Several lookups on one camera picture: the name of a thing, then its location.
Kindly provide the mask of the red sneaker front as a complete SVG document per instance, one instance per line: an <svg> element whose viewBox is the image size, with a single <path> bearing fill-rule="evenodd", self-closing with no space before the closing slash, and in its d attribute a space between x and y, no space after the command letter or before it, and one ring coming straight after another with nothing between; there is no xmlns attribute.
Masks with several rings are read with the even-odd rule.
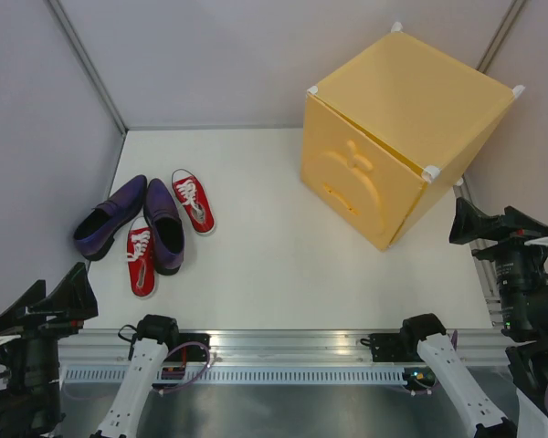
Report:
<svg viewBox="0 0 548 438"><path fill-rule="evenodd" d="M132 293L139 299L151 297L156 285L152 228L143 216L136 217L131 223L124 259Z"/></svg>

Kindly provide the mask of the yellow cabinet door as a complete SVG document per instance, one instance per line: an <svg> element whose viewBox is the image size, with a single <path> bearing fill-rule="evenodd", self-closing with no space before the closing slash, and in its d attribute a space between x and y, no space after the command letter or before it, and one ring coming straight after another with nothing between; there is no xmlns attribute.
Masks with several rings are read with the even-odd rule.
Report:
<svg viewBox="0 0 548 438"><path fill-rule="evenodd" d="M393 244L426 183L319 98L306 98L300 177L378 250Z"/></svg>

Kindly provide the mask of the red sneaker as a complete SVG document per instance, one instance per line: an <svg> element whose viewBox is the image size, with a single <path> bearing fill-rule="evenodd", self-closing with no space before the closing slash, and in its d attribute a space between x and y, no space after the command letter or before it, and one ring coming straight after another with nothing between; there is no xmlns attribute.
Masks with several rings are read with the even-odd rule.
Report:
<svg viewBox="0 0 548 438"><path fill-rule="evenodd" d="M124 259L132 293L139 299L151 297L156 285L152 228L143 216L136 217L131 223Z"/></svg>
<svg viewBox="0 0 548 438"><path fill-rule="evenodd" d="M216 228L216 220L200 180L186 169L177 169L172 175L172 188L195 232L210 235Z"/></svg>

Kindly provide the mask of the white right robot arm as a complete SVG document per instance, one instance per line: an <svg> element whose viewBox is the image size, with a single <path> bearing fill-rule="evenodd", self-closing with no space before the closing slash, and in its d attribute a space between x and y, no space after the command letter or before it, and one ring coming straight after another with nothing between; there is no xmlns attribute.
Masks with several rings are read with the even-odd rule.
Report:
<svg viewBox="0 0 548 438"><path fill-rule="evenodd" d="M548 437L548 225L511 206L487 215L459 198L449 241L464 245L478 239L490 246L471 254L494 265L501 333L515 343L505 352L519 401L518 421L512 422L478 385L436 315L404 320L398 348L435 374L469 437Z"/></svg>

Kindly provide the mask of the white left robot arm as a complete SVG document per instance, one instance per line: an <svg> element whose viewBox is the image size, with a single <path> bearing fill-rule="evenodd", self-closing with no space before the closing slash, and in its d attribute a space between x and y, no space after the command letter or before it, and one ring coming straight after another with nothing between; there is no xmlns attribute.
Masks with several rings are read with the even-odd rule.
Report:
<svg viewBox="0 0 548 438"><path fill-rule="evenodd" d="M0 437L42 437L63 421L58 343L99 314L84 263L74 265L53 291L36 281L0 315ZM130 364L97 437L133 437L164 361L181 350L173 318L148 315L132 335Z"/></svg>

